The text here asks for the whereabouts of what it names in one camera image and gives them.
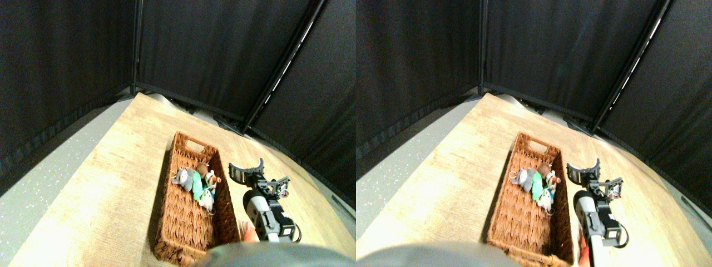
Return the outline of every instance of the cable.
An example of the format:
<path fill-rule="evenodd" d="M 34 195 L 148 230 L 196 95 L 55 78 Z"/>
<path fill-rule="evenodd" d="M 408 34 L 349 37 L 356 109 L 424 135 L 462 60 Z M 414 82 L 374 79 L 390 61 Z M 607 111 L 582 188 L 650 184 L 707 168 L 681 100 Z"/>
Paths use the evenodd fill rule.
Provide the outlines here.
<path fill-rule="evenodd" d="M 630 236 L 628 235 L 628 229 L 626 229 L 625 226 L 623 226 L 623 224 L 621 224 L 621 223 L 619 223 L 619 224 L 621 225 L 621 227 L 623 227 L 623 230 L 625 230 L 625 243 L 623 243 L 622 245 L 613 246 L 614 248 L 624 248 L 625 246 L 628 245 L 628 241 L 630 241 Z"/>
<path fill-rule="evenodd" d="M 299 230 L 299 238 L 297 238 L 297 240 L 294 241 L 294 243 L 299 243 L 299 241 L 302 240 L 302 229 L 299 228 L 299 224 L 294 224 L 294 226 L 297 226 L 297 230 Z"/>

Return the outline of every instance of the wooden table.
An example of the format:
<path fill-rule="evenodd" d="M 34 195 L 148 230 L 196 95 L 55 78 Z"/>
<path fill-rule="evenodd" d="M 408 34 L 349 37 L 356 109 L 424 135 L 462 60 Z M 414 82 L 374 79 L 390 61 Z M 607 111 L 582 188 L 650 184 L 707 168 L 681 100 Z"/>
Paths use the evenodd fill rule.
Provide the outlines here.
<path fill-rule="evenodd" d="M 356 243 L 357 258 L 389 246 L 423 241 L 484 242 L 499 180 L 517 132 L 562 150 L 564 163 L 593 166 L 601 179 L 623 177 L 623 198 L 612 202 L 631 236 L 625 248 L 606 248 L 616 266 L 709 266 L 703 247 L 661 178 L 606 142 L 486 95 L 416 169 Z M 567 180 L 569 203 L 582 187 Z M 573 240 L 578 220 L 570 206 Z M 575 258 L 579 248 L 575 247 Z"/>
<path fill-rule="evenodd" d="M 167 151 L 176 131 L 217 147 L 228 163 L 256 166 L 265 176 L 289 176 L 290 195 L 280 201 L 304 237 L 302 244 L 355 257 L 355 242 L 307 172 L 280 153 L 139 94 L 70 178 L 11 266 L 169 266 L 151 252 L 152 214 Z M 247 187 L 227 180 L 232 199 Z M 238 219 L 248 220 L 242 205 Z"/>

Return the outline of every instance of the black backdrop panel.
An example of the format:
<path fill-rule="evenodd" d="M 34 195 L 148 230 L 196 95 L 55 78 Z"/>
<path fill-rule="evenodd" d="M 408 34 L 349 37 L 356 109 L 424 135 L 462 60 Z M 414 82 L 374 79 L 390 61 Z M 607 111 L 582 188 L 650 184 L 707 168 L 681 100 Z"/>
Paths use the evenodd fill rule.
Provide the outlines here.
<path fill-rule="evenodd" d="M 655 1 L 490 1 L 485 81 L 593 120 Z"/>
<path fill-rule="evenodd" d="M 1 174 L 128 86 L 134 1 L 4 1 L 0 13 Z"/>
<path fill-rule="evenodd" d="M 355 206 L 359 159 L 476 86 L 477 29 L 477 1 L 330 1 L 253 130 Z"/>
<path fill-rule="evenodd" d="M 710 18 L 711 2 L 675 0 L 603 129 L 712 214 Z"/>
<path fill-rule="evenodd" d="M 149 90 L 243 119 L 308 3 L 146 0 L 138 79 Z"/>

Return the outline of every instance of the gray floor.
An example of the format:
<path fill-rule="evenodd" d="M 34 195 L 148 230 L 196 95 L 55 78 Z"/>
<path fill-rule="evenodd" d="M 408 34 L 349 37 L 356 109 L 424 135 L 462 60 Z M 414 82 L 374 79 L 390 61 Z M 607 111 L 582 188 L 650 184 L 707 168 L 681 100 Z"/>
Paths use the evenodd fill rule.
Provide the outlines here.
<path fill-rule="evenodd" d="M 173 105 L 162 95 L 148 96 Z M 30 167 L 22 171 L 22 178 L 0 197 L 0 266 L 10 264 L 60 190 L 130 103 L 131 100 L 124 100 L 92 110 L 25 159 L 25 165 Z M 193 114 L 218 125 L 213 115 L 202 109 Z M 334 194 L 317 179 L 314 180 L 348 231 L 355 236 L 355 211 L 337 197 L 334 200 Z"/>
<path fill-rule="evenodd" d="M 535 112 L 533 108 L 522 105 L 509 95 L 497 95 L 497 97 Z M 356 183 L 357 239 L 363 235 L 378 213 L 383 210 L 385 204 L 396 194 L 425 157 L 474 108 L 477 102 L 478 100 L 473 100 L 455 107 L 437 110 L 384 144 L 385 147 L 390 146 L 386 151 L 392 152 Z M 562 118 L 563 114 L 560 112 L 546 110 L 542 116 L 567 126 Z M 680 191 L 668 182 L 664 183 L 712 255 L 712 230 L 709 228 L 709 225 L 712 225 L 712 219 L 696 206 L 683 203 Z"/>

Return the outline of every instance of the green plush toy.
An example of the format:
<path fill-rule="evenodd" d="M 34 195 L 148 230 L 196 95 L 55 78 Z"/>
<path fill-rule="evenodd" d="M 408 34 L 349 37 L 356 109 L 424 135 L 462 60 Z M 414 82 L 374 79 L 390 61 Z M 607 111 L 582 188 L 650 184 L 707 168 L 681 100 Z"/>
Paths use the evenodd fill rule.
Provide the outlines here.
<path fill-rule="evenodd" d="M 193 199 L 200 200 L 200 196 L 203 194 L 203 181 L 201 181 L 200 173 L 193 172 Z"/>
<path fill-rule="evenodd" d="M 542 180 L 541 180 L 541 174 L 539 172 L 534 173 L 534 180 L 532 181 L 532 199 L 534 201 L 539 201 L 539 198 L 541 197 L 541 194 L 544 193 L 544 187 L 542 186 Z"/>

